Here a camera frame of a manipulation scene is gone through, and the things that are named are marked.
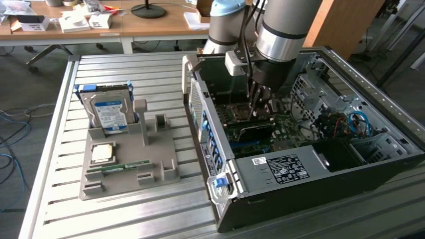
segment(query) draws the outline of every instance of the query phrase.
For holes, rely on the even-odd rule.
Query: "hard drive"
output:
[[[92,128],[101,127],[105,134],[121,133],[137,121],[131,82],[116,86],[76,85],[75,89]]]

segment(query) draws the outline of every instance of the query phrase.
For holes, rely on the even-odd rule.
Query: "green circuit board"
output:
[[[247,120],[247,103],[217,105],[216,111],[236,158],[296,148],[309,140],[284,111],[261,115],[251,121]]]

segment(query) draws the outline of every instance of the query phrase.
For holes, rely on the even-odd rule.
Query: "slotted metal surface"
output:
[[[394,238],[425,227],[425,164],[376,191],[227,234],[216,233],[183,105],[181,57],[195,52],[83,56],[65,72],[20,238]],[[79,84],[132,79],[147,117],[172,122],[181,182],[81,201],[77,198],[88,119]]]

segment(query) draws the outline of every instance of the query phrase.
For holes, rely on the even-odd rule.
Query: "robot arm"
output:
[[[273,94],[286,80],[322,0],[268,0],[266,4],[262,1],[254,1],[248,8],[244,0],[215,0],[211,34],[204,49],[207,54],[227,53],[225,64],[231,74],[236,73],[231,69],[252,62],[251,69],[249,66],[243,69],[248,76],[247,96],[253,115],[257,108],[273,111]],[[261,17],[262,5],[264,17],[262,21],[258,19],[261,24],[254,39],[254,22]],[[252,14],[254,19],[247,17],[251,11],[256,11]],[[249,54],[244,54],[244,38],[256,41]]]

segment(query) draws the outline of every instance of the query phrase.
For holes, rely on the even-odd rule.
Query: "lamp base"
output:
[[[131,11],[135,16],[141,18],[159,18],[167,13],[164,8],[152,4],[149,5],[149,9],[147,9],[144,4],[136,5],[132,7]]]

